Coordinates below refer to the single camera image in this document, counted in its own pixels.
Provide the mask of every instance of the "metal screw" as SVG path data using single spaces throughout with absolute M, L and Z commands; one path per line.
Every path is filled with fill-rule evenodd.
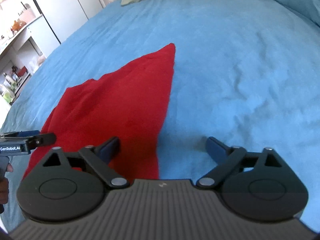
M 111 184 L 114 186 L 123 186 L 127 184 L 127 180 L 125 178 L 114 178 L 111 180 Z
M 211 178 L 201 178 L 199 179 L 199 184 L 202 186 L 212 186 L 214 184 L 214 179 Z

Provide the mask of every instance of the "white wall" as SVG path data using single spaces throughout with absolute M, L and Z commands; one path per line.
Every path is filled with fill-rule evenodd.
M 19 18 L 18 13 L 23 10 L 20 2 L 28 3 L 36 17 L 40 15 L 33 0 L 4 0 L 1 3 L 2 11 L 0 10 L 0 34 L 5 34 L 5 30 L 12 26 L 14 20 Z

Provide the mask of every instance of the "ribbed gray surface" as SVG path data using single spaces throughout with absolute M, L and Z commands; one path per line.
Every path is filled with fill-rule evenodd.
M 23 222 L 14 240 L 310 240 L 315 234 L 298 220 L 259 224 L 244 220 L 212 191 L 189 180 L 135 180 L 111 191 L 102 205 L 77 221 L 47 225 Z

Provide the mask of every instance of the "blue bed sheet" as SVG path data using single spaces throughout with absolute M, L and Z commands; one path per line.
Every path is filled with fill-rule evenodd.
M 196 180 L 215 167 L 208 136 L 250 151 L 271 146 L 307 186 L 301 219 L 320 231 L 320 28 L 274 0 L 115 1 L 48 57 L 1 131 L 41 129 L 67 87 L 170 42 L 176 57 L 158 138 L 160 178 Z M 9 231 L 23 220 L 15 191 L 28 158 L 11 158 L 1 215 Z

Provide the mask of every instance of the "bed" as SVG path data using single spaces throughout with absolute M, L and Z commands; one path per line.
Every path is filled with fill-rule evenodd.
M 167 116 L 158 137 L 161 179 L 198 179 L 216 164 L 204 138 L 250 151 L 272 146 L 309 191 L 302 221 L 320 231 L 320 28 L 275 0 L 110 3 L 31 78 L 1 132 L 40 130 L 64 91 L 176 46 Z M 8 231 L 29 156 L 11 157 Z

